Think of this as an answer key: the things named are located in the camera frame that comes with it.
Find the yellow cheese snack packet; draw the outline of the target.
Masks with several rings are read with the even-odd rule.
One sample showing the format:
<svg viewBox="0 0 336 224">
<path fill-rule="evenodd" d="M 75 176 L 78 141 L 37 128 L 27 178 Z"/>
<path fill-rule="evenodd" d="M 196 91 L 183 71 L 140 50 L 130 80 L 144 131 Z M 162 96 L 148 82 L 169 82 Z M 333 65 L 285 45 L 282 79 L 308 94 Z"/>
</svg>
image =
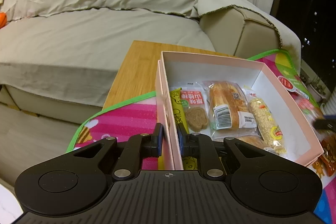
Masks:
<svg viewBox="0 0 336 224">
<path fill-rule="evenodd" d="M 182 106 L 181 90 L 182 88 L 171 89 L 170 91 L 171 106 L 173 109 L 173 116 L 176 127 L 178 127 L 178 125 L 181 124 L 185 128 L 186 132 L 189 133 L 185 112 Z"/>
</svg>

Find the packaged bread loaf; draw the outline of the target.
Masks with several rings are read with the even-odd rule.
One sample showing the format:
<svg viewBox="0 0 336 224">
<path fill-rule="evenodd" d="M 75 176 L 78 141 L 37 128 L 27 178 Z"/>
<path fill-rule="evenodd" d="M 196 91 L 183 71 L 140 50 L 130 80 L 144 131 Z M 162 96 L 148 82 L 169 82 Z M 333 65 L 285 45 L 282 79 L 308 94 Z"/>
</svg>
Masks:
<svg viewBox="0 0 336 224">
<path fill-rule="evenodd" d="M 203 81 L 202 87 L 209 105 L 210 137 L 213 140 L 258 135 L 255 117 L 237 83 Z"/>
</svg>

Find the rice cracker roll packet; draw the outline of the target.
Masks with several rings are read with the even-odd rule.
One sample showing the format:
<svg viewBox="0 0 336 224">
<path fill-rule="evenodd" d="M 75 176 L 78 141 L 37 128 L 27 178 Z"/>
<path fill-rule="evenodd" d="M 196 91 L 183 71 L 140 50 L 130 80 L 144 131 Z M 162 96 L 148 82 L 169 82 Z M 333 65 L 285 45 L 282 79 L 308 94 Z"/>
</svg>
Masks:
<svg viewBox="0 0 336 224">
<path fill-rule="evenodd" d="M 251 113 L 266 145 L 277 154 L 286 154 L 284 136 L 265 101 L 252 89 L 243 89 Z"/>
</svg>

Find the pink cardboard box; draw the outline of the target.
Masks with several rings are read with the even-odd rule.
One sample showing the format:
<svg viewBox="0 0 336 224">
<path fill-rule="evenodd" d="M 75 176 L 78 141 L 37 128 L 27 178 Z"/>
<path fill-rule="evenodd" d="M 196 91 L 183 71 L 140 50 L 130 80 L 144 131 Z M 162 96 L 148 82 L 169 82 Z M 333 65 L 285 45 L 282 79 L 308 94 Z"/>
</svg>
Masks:
<svg viewBox="0 0 336 224">
<path fill-rule="evenodd" d="M 181 83 L 225 80 L 254 90 L 270 108 L 285 137 L 286 158 L 310 166 L 323 154 L 310 123 L 278 78 L 264 64 L 231 57 L 185 52 L 162 52 L 155 78 L 157 113 L 166 133 L 163 166 L 182 170 L 179 141 L 170 99 L 170 87 Z"/>
</svg>

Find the red snack packets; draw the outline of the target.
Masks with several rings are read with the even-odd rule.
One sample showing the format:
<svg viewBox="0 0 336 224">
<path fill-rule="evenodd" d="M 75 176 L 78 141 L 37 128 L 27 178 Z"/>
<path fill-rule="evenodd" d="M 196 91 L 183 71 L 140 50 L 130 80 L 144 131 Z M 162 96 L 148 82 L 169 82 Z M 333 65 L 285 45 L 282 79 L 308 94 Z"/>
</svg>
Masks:
<svg viewBox="0 0 336 224">
<path fill-rule="evenodd" d="M 322 179 L 335 174 L 335 136 L 330 135 L 321 141 L 323 154 L 312 164 L 316 174 Z"/>
</svg>

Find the wooden side table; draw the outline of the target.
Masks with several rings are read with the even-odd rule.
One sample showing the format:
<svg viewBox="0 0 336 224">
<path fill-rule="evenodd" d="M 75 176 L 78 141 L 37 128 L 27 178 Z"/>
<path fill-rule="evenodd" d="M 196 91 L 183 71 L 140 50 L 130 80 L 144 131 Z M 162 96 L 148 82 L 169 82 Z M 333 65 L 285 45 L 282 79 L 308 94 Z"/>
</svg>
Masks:
<svg viewBox="0 0 336 224">
<path fill-rule="evenodd" d="M 110 87 L 103 109 L 155 90 L 157 62 L 162 51 L 225 56 L 225 53 L 172 44 L 133 41 Z"/>
</svg>

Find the beige covered sofa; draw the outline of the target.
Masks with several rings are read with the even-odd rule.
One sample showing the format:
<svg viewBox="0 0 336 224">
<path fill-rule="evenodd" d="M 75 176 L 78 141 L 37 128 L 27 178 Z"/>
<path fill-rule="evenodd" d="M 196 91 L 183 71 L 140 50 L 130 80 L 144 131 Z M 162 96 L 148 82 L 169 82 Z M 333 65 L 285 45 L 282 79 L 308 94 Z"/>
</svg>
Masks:
<svg viewBox="0 0 336 224">
<path fill-rule="evenodd" d="M 297 35 L 247 0 L 4 0 L 1 102 L 81 123 L 103 106 L 135 40 L 248 58 Z"/>
</svg>

